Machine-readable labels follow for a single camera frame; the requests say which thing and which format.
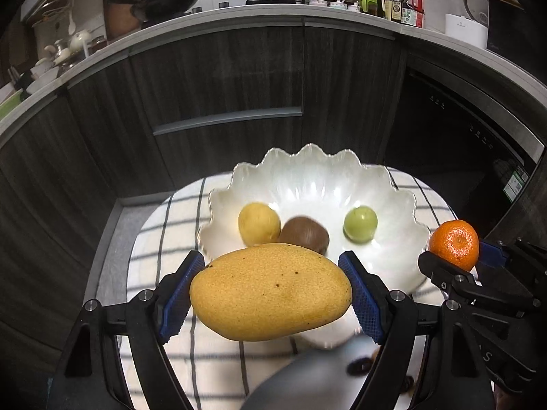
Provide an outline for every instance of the white appliance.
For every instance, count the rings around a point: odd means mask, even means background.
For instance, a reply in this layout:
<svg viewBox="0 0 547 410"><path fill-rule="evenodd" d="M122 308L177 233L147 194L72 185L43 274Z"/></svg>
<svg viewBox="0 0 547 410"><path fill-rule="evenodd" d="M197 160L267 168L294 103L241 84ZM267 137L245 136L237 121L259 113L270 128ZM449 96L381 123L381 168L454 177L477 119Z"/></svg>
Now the white appliance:
<svg viewBox="0 0 547 410"><path fill-rule="evenodd" d="M458 16L447 13L445 17L446 35L481 49L486 49L486 40L488 39L488 28L486 26L463 15Z"/></svg>
<svg viewBox="0 0 547 410"><path fill-rule="evenodd" d="M486 49L488 39L488 0L463 0L467 17L447 13L445 34Z"/></svg>

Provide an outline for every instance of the checkered tablecloth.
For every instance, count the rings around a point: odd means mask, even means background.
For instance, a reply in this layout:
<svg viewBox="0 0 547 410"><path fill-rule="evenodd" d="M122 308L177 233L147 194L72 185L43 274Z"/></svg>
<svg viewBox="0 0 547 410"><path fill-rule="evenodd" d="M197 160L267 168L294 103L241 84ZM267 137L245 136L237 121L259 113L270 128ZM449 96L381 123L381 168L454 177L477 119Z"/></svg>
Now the checkered tablecloth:
<svg viewBox="0 0 547 410"><path fill-rule="evenodd" d="M456 215L431 188L416 178L389 169L393 186L416 197L416 220L434 231ZM143 289L154 289L163 276L173 273L188 252L198 249L196 235L210 219L207 197L212 189L226 188L231 174L198 180L165 200L142 227L129 261L127 300ZM429 279L413 294L418 302L440 304L440 290ZM192 309L179 335L164 345L173 370L196 410L238 410L260 383L289 364L309 346L298 336L267 342L234 342L209 330ZM120 347L121 361L133 405L148 408L144 399L129 340Z"/></svg>

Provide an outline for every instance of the mandarin orange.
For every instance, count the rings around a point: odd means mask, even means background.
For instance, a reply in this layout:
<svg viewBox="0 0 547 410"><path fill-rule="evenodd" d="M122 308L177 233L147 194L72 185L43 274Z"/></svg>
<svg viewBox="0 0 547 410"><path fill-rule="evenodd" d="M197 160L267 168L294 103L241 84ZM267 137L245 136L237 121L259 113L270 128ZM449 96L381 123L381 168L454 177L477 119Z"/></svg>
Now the mandarin orange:
<svg viewBox="0 0 547 410"><path fill-rule="evenodd" d="M429 251L462 270L471 271L479 259L479 237L463 220L450 220L429 238Z"/></svg>

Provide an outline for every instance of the wok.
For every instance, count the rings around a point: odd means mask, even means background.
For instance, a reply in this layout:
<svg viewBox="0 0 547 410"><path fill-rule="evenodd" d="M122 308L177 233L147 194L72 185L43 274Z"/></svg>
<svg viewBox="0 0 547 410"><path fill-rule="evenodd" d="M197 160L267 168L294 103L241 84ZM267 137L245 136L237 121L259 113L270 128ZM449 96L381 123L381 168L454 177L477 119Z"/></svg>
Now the wok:
<svg viewBox="0 0 547 410"><path fill-rule="evenodd" d="M131 4L131 14L141 22L162 19L172 13L186 12L197 0L106 0L113 4Z"/></svg>

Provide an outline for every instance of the dishwasher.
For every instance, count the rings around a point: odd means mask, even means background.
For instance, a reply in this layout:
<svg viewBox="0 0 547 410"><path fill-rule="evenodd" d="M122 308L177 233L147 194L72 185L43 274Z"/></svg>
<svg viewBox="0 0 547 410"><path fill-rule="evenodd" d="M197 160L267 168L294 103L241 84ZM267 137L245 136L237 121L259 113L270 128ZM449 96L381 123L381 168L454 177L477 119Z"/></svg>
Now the dishwasher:
<svg viewBox="0 0 547 410"><path fill-rule="evenodd" d="M543 150L488 94L427 61L409 61L384 164L438 192L479 238L518 198Z"/></svg>

